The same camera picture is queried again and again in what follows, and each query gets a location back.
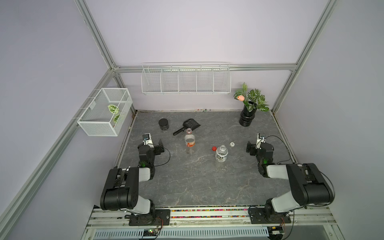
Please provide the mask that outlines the clear bottle white label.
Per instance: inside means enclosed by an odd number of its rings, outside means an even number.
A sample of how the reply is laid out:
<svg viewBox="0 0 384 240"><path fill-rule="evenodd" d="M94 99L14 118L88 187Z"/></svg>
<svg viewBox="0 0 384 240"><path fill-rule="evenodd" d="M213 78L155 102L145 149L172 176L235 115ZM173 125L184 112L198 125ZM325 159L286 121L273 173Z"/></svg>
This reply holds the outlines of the clear bottle white label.
<svg viewBox="0 0 384 240"><path fill-rule="evenodd" d="M216 160L220 163L225 162L228 156L228 149L225 145L221 145L216 150Z"/></svg>

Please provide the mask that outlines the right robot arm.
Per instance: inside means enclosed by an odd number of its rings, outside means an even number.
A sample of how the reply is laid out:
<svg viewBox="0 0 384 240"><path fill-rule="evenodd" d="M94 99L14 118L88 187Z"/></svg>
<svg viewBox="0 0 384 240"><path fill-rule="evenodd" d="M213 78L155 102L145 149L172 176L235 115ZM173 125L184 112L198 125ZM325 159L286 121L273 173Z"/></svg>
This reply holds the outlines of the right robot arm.
<svg viewBox="0 0 384 240"><path fill-rule="evenodd" d="M264 178L287 180L290 184L287 193L266 201L267 216L287 213L305 206L322 207L334 201L334 188L315 164L275 164L274 147L263 141L256 144L247 142L246 152L256 157L259 173Z"/></svg>

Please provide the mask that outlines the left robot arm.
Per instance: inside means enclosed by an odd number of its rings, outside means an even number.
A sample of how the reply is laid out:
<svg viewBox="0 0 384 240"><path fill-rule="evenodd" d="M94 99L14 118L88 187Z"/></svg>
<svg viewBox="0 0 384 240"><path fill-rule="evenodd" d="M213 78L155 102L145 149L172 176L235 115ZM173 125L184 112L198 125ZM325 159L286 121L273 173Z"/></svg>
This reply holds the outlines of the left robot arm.
<svg viewBox="0 0 384 240"><path fill-rule="evenodd" d="M154 145L150 140L138 146L137 167L113 168L104 185L100 198L100 208L109 211L127 210L135 215L155 215L152 200L139 195L139 183L152 180L155 175L155 157L165 151L162 141Z"/></svg>

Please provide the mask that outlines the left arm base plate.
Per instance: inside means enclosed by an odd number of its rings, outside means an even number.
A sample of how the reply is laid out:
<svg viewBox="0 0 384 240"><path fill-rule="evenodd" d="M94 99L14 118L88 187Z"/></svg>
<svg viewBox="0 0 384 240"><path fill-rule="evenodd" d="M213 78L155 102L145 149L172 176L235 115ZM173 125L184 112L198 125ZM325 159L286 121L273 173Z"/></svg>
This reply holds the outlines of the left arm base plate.
<svg viewBox="0 0 384 240"><path fill-rule="evenodd" d="M156 209L146 215L132 215L129 226L168 226L171 220L170 209Z"/></svg>

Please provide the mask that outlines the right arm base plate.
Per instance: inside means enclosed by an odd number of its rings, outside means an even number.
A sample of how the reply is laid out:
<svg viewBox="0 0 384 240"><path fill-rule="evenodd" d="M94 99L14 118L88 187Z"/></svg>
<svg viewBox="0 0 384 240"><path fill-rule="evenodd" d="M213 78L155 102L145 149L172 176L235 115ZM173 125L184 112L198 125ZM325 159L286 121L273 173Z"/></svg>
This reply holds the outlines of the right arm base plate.
<svg viewBox="0 0 384 240"><path fill-rule="evenodd" d="M252 224L289 224L292 222L288 213L268 212L265 208L250 206L248 215Z"/></svg>

